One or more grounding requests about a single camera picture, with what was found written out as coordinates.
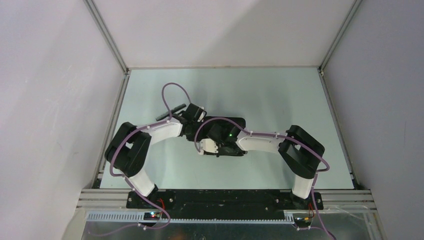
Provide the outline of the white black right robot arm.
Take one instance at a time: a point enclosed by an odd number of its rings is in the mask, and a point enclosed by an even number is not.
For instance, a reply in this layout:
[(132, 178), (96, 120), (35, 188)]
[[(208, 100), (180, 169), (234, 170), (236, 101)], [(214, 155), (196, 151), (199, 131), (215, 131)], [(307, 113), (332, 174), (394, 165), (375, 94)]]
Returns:
[(204, 136), (197, 136), (196, 141), (203, 155), (242, 157), (249, 151), (280, 155), (294, 175), (291, 204), (297, 209), (310, 204), (311, 189), (325, 147), (300, 126), (291, 125), (282, 135), (248, 131), (224, 121), (212, 124)]

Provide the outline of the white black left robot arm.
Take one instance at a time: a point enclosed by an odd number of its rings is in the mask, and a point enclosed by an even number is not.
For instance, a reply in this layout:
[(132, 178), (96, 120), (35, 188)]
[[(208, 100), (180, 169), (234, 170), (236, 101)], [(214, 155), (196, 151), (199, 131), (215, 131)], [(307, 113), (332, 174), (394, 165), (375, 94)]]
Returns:
[(130, 188), (140, 194), (138, 201), (145, 208), (153, 208), (158, 202), (157, 186), (144, 168), (149, 147), (195, 133), (195, 127), (206, 115), (203, 107), (190, 103), (180, 113), (172, 110), (171, 114), (165, 114), (153, 123), (137, 126), (124, 122), (104, 152), (104, 158), (110, 164), (109, 173), (124, 178)]

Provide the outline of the black hair comb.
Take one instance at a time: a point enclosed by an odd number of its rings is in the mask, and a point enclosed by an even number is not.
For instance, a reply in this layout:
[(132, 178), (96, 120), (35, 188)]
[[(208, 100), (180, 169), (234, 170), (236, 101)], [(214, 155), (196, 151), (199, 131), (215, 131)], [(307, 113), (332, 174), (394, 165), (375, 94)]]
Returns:
[(180, 105), (178, 105), (178, 106), (176, 106), (176, 107), (172, 108), (170, 111), (165, 112), (165, 113), (161, 114), (160, 116), (156, 117), (156, 118), (155, 118), (155, 120), (156, 120), (156, 121), (164, 120), (164, 119), (168, 118), (170, 115), (175, 114), (176, 112), (178, 112), (178, 111), (180, 111), (180, 110), (184, 109), (186, 106), (187, 106), (187, 105), (186, 105), (185, 103), (180, 104)]

